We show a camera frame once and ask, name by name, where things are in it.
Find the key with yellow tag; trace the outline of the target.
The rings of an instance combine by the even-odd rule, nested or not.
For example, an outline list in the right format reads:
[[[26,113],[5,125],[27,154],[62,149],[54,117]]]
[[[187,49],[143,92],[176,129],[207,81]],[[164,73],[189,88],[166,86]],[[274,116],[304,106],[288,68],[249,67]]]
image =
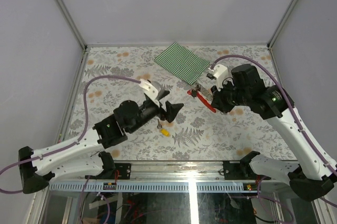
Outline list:
[[[170,136],[171,136],[170,133],[169,133],[166,129],[163,128],[163,126],[162,126],[162,124],[161,124],[161,122],[160,122],[159,119],[157,120],[157,129],[158,129],[164,136],[166,136],[166,137],[170,137]]]

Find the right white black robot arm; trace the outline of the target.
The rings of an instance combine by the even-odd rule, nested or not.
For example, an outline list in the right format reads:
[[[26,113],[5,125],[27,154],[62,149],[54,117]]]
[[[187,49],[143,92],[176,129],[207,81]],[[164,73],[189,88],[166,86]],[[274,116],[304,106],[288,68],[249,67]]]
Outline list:
[[[308,202],[334,188],[336,161],[304,125],[286,92],[276,85],[265,86],[251,64],[237,66],[231,71],[217,64],[208,69],[207,77],[216,81],[211,88],[212,107],[228,113],[236,106],[247,106],[282,137],[298,161],[289,163],[251,151],[240,160],[240,173],[244,178],[261,175],[281,181]]]

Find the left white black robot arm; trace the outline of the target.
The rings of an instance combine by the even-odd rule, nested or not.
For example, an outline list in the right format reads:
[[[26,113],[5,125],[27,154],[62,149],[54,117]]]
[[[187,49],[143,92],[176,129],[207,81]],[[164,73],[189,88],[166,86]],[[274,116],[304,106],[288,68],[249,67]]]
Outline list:
[[[145,98],[142,105],[123,101],[112,115],[82,133],[43,149],[28,146],[19,149],[19,173],[24,194],[38,192],[58,179],[92,177],[109,179],[115,174],[115,164],[106,149],[127,140],[128,134],[158,118],[173,122],[184,105]]]

